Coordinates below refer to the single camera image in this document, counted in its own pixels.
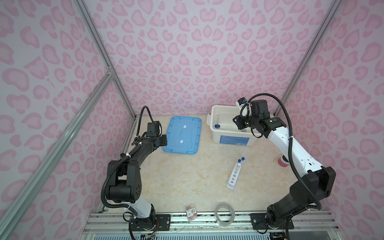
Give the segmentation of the white plastic storage bin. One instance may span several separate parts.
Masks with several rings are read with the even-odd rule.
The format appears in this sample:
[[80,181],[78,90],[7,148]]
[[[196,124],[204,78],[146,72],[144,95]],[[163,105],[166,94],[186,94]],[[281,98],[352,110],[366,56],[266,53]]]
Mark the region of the white plastic storage bin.
[[[233,146],[251,147],[260,137],[254,130],[252,134],[250,128],[238,130],[233,118],[239,115],[238,107],[215,105],[212,107],[211,114],[208,114],[207,125],[210,127],[215,144],[225,144]],[[215,129],[213,126],[214,117],[221,116],[224,119],[224,128]]]

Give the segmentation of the blue base graduated cylinder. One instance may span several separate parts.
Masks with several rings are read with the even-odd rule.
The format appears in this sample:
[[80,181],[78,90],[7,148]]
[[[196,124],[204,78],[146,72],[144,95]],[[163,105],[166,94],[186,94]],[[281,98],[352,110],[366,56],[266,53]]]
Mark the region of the blue base graduated cylinder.
[[214,117],[213,126],[215,129],[223,129],[224,124],[224,119],[221,116],[217,115]]

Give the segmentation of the blue bin lid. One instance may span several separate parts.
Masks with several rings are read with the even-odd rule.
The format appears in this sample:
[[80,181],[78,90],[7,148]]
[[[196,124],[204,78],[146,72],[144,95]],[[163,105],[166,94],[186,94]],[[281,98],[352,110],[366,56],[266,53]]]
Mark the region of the blue bin lid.
[[171,118],[168,130],[166,153],[195,155],[198,152],[202,120],[194,117]]

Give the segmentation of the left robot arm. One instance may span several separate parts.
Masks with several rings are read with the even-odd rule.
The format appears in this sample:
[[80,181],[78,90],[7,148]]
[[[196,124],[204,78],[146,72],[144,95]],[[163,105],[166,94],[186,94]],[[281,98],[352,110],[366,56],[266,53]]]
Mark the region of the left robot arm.
[[101,189],[102,204],[109,209],[126,209],[131,214],[129,227],[139,226],[145,230],[159,227],[156,210],[141,197],[141,164],[155,150],[167,145],[158,121],[148,123],[147,131],[135,136],[133,148],[121,154],[117,161],[108,164],[107,176]]

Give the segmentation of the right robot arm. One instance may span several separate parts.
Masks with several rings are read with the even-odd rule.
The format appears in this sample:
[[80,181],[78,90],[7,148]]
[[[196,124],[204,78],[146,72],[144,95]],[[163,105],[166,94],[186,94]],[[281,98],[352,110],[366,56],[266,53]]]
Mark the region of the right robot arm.
[[306,210],[321,210],[321,200],[328,198],[336,179],[336,171],[324,167],[313,158],[293,136],[292,122],[287,112],[286,121],[271,117],[267,101],[246,98],[237,101],[240,114],[233,118],[239,130],[257,130],[282,152],[297,181],[289,193],[270,205],[266,212],[268,227],[277,229],[287,225],[291,219]]

